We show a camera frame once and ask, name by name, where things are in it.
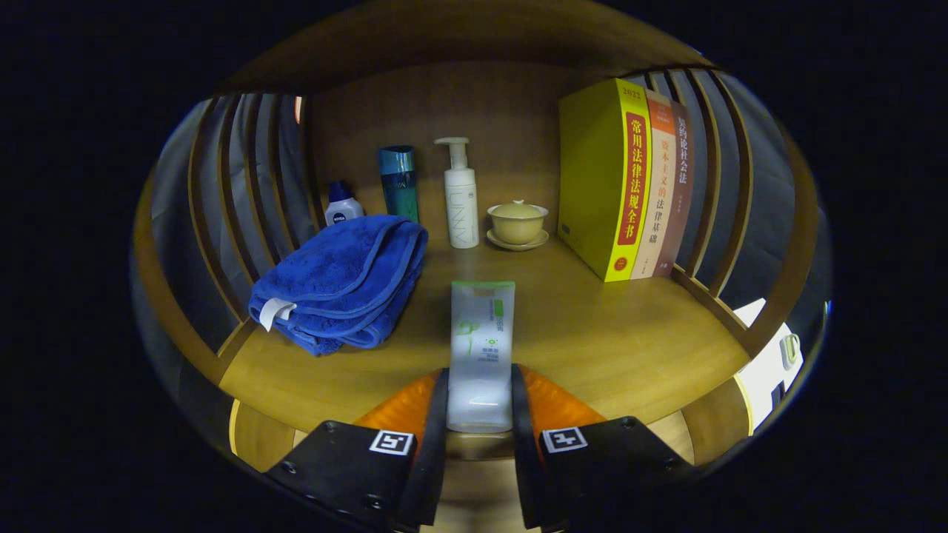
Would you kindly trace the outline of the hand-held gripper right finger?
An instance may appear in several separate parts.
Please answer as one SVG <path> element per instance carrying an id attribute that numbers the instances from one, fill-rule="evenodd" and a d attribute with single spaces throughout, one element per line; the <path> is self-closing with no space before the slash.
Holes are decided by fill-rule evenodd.
<path id="1" fill-rule="evenodd" d="M 683 489 L 696 466 L 633 416 L 605 419 L 524 365 L 511 367 L 513 442 L 524 525 L 589 531 L 612 512 Z"/>

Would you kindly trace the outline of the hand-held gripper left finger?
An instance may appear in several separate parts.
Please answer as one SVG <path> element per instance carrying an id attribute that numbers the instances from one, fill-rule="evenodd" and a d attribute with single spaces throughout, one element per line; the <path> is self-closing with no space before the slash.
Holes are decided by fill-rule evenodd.
<path id="1" fill-rule="evenodd" d="M 265 478 L 347 532 L 431 526 L 446 469 L 447 388 L 448 370 L 439 369 L 367 422 L 323 421 Z"/>

